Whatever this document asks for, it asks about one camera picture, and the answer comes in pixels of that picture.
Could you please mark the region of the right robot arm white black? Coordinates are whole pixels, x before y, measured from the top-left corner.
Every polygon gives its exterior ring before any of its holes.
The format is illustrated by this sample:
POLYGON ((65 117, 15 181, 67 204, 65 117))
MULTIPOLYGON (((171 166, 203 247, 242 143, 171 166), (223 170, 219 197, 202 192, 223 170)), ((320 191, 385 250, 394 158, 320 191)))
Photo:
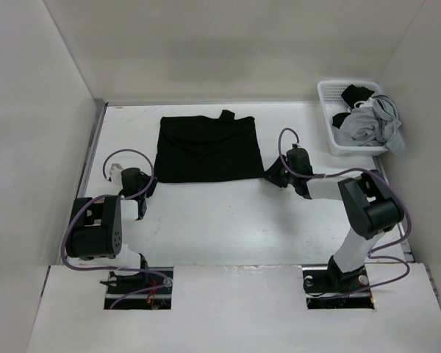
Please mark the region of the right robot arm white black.
POLYGON ((294 144, 264 174, 266 181, 279 188, 292 186, 304 199, 343 203, 350 229, 325 269, 303 270, 304 291, 309 295, 329 297, 368 290, 366 259, 383 236, 404 219, 403 205, 378 171, 353 171, 358 175, 347 177, 346 171, 337 176, 315 174, 308 152, 294 144))

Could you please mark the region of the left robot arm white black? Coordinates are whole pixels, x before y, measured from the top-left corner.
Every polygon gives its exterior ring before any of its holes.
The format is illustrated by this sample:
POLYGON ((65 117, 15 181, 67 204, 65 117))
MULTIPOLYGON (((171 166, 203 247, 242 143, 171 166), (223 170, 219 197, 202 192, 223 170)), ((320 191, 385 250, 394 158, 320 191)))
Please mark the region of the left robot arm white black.
POLYGON ((64 242, 64 255, 74 266, 110 267, 108 287, 126 285, 134 293, 142 293, 150 285, 148 262, 123 241, 123 224, 140 221, 147 211, 146 199, 157 186, 157 179, 137 167, 111 165, 109 181, 120 187, 116 195, 99 200, 91 197, 74 200, 71 229, 64 242))

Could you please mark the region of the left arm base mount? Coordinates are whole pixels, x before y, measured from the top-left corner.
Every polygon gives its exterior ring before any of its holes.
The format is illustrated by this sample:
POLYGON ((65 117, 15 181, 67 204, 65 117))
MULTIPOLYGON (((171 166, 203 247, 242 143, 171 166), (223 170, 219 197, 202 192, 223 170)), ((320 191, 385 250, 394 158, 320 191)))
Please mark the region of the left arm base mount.
POLYGON ((111 271, 100 281, 106 287, 105 310, 170 310, 173 287, 156 274, 111 271))

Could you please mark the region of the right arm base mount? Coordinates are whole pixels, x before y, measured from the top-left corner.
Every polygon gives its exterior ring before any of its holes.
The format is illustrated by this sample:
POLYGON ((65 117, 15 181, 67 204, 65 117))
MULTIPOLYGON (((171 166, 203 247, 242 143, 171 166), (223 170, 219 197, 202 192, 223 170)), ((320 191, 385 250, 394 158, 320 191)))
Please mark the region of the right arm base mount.
POLYGON ((370 289, 351 294, 369 285, 365 267, 338 284, 332 282, 326 267, 305 267, 302 274, 306 306, 310 310, 374 309, 370 289))

